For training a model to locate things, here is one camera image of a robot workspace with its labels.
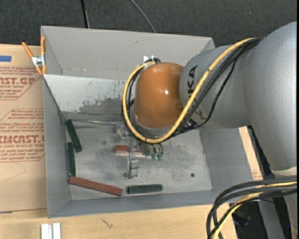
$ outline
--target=small metal part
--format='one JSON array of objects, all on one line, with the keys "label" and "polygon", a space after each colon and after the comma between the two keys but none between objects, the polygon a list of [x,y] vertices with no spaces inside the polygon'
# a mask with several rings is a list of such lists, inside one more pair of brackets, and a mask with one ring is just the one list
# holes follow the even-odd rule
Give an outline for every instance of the small metal part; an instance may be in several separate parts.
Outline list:
[{"label": "small metal part", "polygon": [[138,175],[139,161],[137,160],[134,154],[135,142],[136,139],[134,137],[131,137],[128,155],[128,170],[124,173],[124,177],[126,179],[131,179]]},{"label": "small metal part", "polygon": [[31,59],[35,66],[39,66],[40,63],[42,63],[42,65],[45,65],[45,54],[41,54],[38,57],[32,57]]},{"label": "small metal part", "polygon": [[131,179],[133,177],[137,177],[138,175],[138,167],[139,167],[139,161],[135,157],[135,155],[129,155],[129,166],[127,172],[124,173],[124,177],[126,179]]}]

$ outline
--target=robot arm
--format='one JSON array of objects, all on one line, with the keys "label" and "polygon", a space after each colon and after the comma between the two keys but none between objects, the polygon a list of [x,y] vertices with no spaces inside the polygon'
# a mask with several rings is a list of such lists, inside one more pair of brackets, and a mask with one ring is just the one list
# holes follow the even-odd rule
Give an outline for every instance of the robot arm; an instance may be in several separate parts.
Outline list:
[{"label": "robot arm", "polygon": [[[136,138],[149,144],[199,126],[251,125],[272,173],[296,176],[296,55],[293,22],[262,40],[200,53],[184,68],[171,63],[140,67],[123,94],[125,121]],[[128,85],[137,77],[129,114]],[[285,200],[296,238],[297,194]]]}]

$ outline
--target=gray carpet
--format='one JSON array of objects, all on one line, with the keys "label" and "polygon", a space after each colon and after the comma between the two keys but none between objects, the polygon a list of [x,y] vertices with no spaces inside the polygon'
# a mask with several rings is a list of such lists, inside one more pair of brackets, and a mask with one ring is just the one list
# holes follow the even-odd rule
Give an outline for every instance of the gray carpet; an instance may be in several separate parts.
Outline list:
[{"label": "gray carpet", "polygon": [[[297,20],[297,0],[134,0],[159,33],[210,36],[215,45],[266,36]],[[91,28],[152,32],[129,0],[85,0]],[[84,27],[80,0],[0,0],[0,43],[38,45],[41,25]],[[257,205],[246,205],[240,238],[266,238]]]}]

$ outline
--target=cable bundle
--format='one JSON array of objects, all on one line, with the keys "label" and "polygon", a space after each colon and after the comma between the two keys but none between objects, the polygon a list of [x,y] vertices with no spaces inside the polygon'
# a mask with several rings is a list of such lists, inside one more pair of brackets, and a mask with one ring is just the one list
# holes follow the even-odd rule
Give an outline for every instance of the cable bundle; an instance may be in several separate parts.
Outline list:
[{"label": "cable bundle", "polygon": [[[214,205],[210,210],[206,221],[206,232],[208,239],[223,239],[220,230],[224,222],[234,213],[242,204],[250,203],[262,199],[287,196],[297,192],[297,177],[284,179],[267,179],[261,181],[252,181],[230,187],[220,193],[215,199]],[[234,198],[241,197],[237,200],[218,220],[217,209],[219,206]],[[214,228],[211,229],[211,220],[213,219]]]}]

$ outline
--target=yellow cable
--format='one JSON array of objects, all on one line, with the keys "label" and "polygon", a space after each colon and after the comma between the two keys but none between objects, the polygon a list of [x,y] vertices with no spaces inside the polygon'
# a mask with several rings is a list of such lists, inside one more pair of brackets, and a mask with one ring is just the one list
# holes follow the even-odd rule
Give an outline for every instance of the yellow cable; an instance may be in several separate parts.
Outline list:
[{"label": "yellow cable", "polygon": [[[276,187],[276,186],[289,186],[289,185],[293,185],[293,184],[296,184],[297,181],[293,181],[293,182],[283,182],[283,183],[273,183],[273,184],[269,184],[269,185],[266,185],[266,186],[263,186],[263,187]],[[248,194],[248,195],[245,195],[243,197],[241,197],[240,199],[238,199],[234,205],[236,204],[239,204],[243,201],[246,201],[246,200],[249,200],[249,199],[252,199],[253,197],[256,197],[260,194],[262,194],[263,192],[257,192],[257,193],[252,193],[252,194]],[[224,225],[225,221],[228,219],[228,217],[234,213],[235,210],[237,210],[239,207],[241,207],[242,203],[237,205],[236,207],[234,207],[229,213],[228,215],[224,218],[224,220],[222,221],[222,223],[219,225],[219,227],[215,230],[214,234],[213,234],[213,237],[212,239],[217,239],[218,237],[218,234],[222,228],[222,226]]]},{"label": "yellow cable", "polygon": [[234,49],[236,49],[237,47],[239,47],[240,45],[242,45],[243,43],[251,40],[253,38],[248,38],[245,40],[242,40],[240,42],[235,43],[234,45],[230,46],[228,49],[226,49],[208,68],[208,70],[203,74],[203,76],[201,77],[201,79],[199,80],[196,88],[194,89],[194,92],[192,93],[191,97],[189,98],[187,104],[185,105],[183,111],[181,112],[180,116],[178,117],[177,121],[175,122],[175,124],[171,127],[171,129],[163,136],[161,136],[160,138],[157,139],[150,139],[150,138],[146,138],[145,136],[141,135],[140,133],[138,133],[133,125],[131,124],[130,118],[128,116],[128,112],[127,112],[127,108],[126,108],[126,95],[127,95],[127,90],[130,84],[130,81],[132,80],[132,77],[141,69],[143,69],[146,65],[142,64],[140,66],[138,66],[129,76],[129,78],[127,79],[126,83],[125,83],[125,87],[124,87],[124,91],[123,91],[123,100],[122,100],[122,106],[123,106],[123,115],[124,115],[124,119],[127,123],[127,126],[129,127],[129,129],[131,130],[131,132],[140,140],[147,142],[147,143],[160,143],[164,140],[166,140],[167,138],[169,138],[174,132],[175,130],[178,128],[178,126],[180,125],[180,123],[182,122],[182,120],[185,118],[189,108],[191,107],[195,97],[197,96],[201,86],[203,85],[203,83],[205,82],[206,78],[208,77],[208,75],[210,74],[210,72],[216,67],[216,65],[226,56],[228,55],[231,51],[233,51]]}]

